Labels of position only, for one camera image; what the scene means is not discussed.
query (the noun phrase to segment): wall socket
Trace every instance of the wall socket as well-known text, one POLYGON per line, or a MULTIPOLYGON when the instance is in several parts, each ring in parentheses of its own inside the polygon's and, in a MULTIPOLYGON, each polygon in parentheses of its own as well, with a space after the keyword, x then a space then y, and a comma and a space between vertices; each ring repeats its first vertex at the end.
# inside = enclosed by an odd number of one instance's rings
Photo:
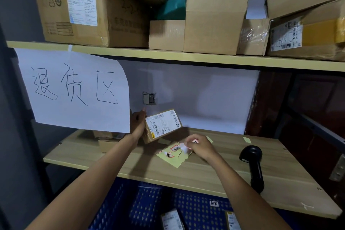
POLYGON ((156 93, 142 93, 142 103, 144 105, 155 105, 156 104, 156 93))

